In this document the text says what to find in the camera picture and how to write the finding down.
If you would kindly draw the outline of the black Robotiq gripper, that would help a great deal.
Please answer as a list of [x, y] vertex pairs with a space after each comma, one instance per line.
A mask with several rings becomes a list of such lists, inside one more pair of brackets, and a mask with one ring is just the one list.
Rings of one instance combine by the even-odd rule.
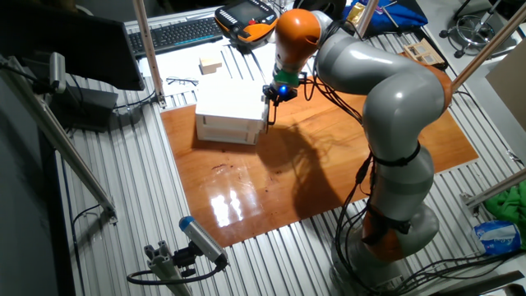
[[290, 99], [295, 99], [298, 96], [297, 89], [291, 89], [287, 85], [273, 87], [271, 85], [264, 85], [262, 87], [265, 102], [269, 103], [271, 100], [274, 103], [281, 103]]

